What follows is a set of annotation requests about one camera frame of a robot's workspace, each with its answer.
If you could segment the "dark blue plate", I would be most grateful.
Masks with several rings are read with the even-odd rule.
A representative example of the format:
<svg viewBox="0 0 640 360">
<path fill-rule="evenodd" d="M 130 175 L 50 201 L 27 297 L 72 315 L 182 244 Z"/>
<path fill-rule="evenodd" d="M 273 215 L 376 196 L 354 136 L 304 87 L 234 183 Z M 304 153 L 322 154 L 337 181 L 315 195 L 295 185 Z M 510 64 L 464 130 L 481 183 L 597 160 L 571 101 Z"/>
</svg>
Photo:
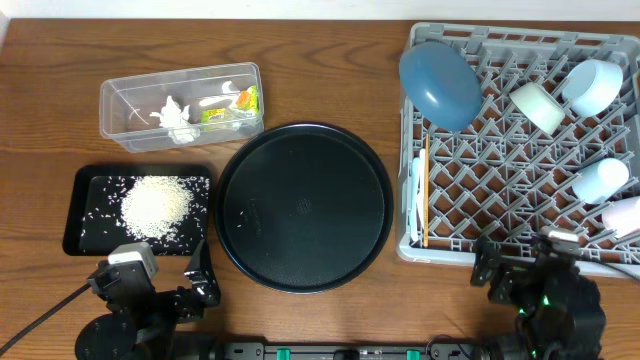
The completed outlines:
<svg viewBox="0 0 640 360">
<path fill-rule="evenodd" d="M 475 72 L 446 44 L 427 41 L 405 51 L 399 77 L 414 107 L 449 132 L 467 128 L 481 110 L 483 96 Z"/>
</svg>

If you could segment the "pale green bowl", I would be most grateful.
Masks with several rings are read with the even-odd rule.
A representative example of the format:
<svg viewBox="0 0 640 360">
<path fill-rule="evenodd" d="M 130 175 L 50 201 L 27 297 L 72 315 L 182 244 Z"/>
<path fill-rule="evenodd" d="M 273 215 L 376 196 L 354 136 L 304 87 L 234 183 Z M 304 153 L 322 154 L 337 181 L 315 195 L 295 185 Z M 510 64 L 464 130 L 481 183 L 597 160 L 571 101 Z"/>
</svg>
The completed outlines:
<svg viewBox="0 0 640 360">
<path fill-rule="evenodd" d="M 538 83 L 529 82 L 509 93 L 515 107 L 547 135 L 565 118 L 562 106 Z"/>
</svg>

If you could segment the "small white cup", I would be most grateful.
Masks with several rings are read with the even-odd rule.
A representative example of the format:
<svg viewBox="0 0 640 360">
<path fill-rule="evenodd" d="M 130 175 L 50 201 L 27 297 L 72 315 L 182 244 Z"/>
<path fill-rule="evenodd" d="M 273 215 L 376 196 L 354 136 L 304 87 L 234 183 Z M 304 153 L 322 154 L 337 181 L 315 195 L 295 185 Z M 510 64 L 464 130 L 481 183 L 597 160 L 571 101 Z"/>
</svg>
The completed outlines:
<svg viewBox="0 0 640 360">
<path fill-rule="evenodd" d="M 629 180 L 629 170 L 620 160 L 605 158 L 578 172 L 572 185 L 576 197 L 590 205 L 599 205 L 613 196 Z"/>
</svg>

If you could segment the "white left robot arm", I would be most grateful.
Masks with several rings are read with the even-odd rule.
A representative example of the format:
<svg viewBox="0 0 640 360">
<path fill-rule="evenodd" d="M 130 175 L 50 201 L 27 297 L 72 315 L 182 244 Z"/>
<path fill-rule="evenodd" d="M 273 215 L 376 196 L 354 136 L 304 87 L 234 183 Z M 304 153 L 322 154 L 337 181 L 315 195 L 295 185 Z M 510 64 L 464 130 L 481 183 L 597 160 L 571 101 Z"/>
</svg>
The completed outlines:
<svg viewBox="0 0 640 360">
<path fill-rule="evenodd" d="M 87 279 L 87 286 L 106 302 L 108 314 L 86 325 L 77 337 L 79 359 L 193 360 L 427 360 L 498 359 L 496 344 L 457 343 L 440 336 L 417 346 L 265 345 L 222 343 L 212 334 L 179 332 L 180 323 L 202 319 L 219 305 L 207 242 L 201 241 L 184 271 L 191 285 L 158 292 L 152 279 L 158 271 L 149 244 L 117 247 Z"/>
</svg>

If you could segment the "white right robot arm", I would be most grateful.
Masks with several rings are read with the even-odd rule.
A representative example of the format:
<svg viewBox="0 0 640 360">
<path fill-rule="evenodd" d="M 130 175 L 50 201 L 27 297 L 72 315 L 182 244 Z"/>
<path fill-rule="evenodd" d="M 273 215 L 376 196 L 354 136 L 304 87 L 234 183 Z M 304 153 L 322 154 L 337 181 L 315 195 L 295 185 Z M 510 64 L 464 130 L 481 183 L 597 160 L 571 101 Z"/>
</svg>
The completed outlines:
<svg viewBox="0 0 640 360">
<path fill-rule="evenodd" d="M 478 248 L 474 275 L 488 299 L 518 310 L 515 330 L 490 340 L 477 359 L 597 359 L 606 316 L 596 283 L 579 274 L 577 246 L 540 238 L 532 262 Z"/>
</svg>

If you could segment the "wooden chopstick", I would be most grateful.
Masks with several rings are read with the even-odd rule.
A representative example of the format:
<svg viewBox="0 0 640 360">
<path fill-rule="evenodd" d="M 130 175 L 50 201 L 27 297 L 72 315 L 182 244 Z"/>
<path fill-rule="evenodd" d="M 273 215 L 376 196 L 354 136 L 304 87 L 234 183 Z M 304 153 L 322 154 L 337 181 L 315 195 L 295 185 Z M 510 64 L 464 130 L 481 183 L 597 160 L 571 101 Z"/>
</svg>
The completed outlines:
<svg viewBox="0 0 640 360">
<path fill-rule="evenodd" d="M 424 139 L 424 147 L 420 153 L 420 156 L 423 160 L 423 247 L 427 248 L 429 245 L 429 147 L 430 147 L 430 137 L 428 134 L 425 135 Z"/>
</svg>

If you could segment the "white plastic knife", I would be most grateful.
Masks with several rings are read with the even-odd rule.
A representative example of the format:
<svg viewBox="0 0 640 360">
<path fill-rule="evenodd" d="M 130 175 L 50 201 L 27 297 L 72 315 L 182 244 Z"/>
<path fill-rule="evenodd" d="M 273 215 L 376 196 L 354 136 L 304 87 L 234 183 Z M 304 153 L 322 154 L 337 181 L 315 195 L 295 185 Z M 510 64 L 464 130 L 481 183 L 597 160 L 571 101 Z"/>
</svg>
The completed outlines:
<svg viewBox="0 0 640 360">
<path fill-rule="evenodd" d="M 420 159 L 415 157 L 411 165 L 412 185 L 410 197 L 409 226 L 411 243 L 418 240 L 418 221 L 417 221 L 417 196 L 419 194 L 420 185 Z"/>
<path fill-rule="evenodd" d="M 418 210 L 418 216 L 419 216 L 419 221 L 420 221 L 420 226 L 422 231 L 424 232 L 426 229 L 426 225 L 425 225 L 425 205 L 424 205 L 424 200 L 425 200 L 425 194 L 426 194 L 426 175 L 425 175 L 425 170 L 426 170 L 426 150 L 425 148 L 422 148 L 419 151 L 419 161 L 420 161 L 420 167 L 419 167 L 419 191 L 417 194 L 417 210 Z"/>
</svg>

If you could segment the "white napkin waste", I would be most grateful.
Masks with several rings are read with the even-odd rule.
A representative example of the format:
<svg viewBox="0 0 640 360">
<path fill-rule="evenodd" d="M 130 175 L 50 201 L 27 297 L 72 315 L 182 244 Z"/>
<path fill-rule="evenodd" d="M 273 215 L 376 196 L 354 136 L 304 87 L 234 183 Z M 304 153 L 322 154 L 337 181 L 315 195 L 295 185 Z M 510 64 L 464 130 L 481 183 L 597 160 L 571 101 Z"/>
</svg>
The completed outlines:
<svg viewBox="0 0 640 360">
<path fill-rule="evenodd" d="M 200 129 L 189 122 L 189 105 L 181 108 L 179 104 L 168 96 L 165 105 L 159 112 L 151 112 L 150 117 L 159 119 L 159 125 L 168 131 L 169 137 L 176 145 L 194 142 L 200 136 Z"/>
</svg>

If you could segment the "pink cup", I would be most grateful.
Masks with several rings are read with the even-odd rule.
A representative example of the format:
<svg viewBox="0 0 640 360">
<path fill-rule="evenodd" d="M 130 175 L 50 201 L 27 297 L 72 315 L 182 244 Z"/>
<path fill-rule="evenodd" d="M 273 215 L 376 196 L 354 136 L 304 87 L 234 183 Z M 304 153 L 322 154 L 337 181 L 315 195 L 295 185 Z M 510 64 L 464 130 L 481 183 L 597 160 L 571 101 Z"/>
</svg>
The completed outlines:
<svg viewBox="0 0 640 360">
<path fill-rule="evenodd" d="M 639 197 L 613 202 L 602 213 L 606 230 L 612 230 L 616 238 L 629 235 L 639 229 Z"/>
</svg>

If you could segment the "light blue saucer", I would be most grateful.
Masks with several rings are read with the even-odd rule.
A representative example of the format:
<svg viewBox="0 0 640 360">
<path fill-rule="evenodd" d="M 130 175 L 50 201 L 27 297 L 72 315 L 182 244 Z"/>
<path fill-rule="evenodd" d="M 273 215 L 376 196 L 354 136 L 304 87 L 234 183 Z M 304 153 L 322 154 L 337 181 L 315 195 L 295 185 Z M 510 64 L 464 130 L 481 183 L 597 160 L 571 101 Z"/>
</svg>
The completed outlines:
<svg viewBox="0 0 640 360">
<path fill-rule="evenodd" d="M 604 111 L 618 96 L 623 71 L 618 64 L 589 59 L 579 63 L 566 81 L 561 92 L 564 102 L 580 117 L 591 117 Z"/>
</svg>

